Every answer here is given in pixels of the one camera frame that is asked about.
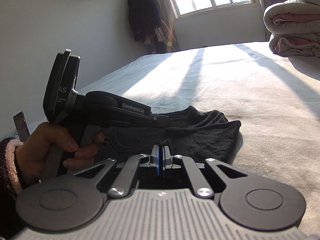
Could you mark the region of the left forearm fuzzy sleeve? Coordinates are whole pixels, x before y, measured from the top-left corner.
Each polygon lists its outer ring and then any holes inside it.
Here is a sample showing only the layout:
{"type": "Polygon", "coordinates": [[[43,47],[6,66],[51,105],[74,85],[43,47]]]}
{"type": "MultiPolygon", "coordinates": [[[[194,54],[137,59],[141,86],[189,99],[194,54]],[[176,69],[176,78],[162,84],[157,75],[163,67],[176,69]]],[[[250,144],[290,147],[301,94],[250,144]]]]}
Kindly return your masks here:
{"type": "Polygon", "coordinates": [[[22,145],[13,138],[1,141],[1,239],[10,239],[23,228],[15,207],[16,198],[22,192],[15,150],[22,145]]]}

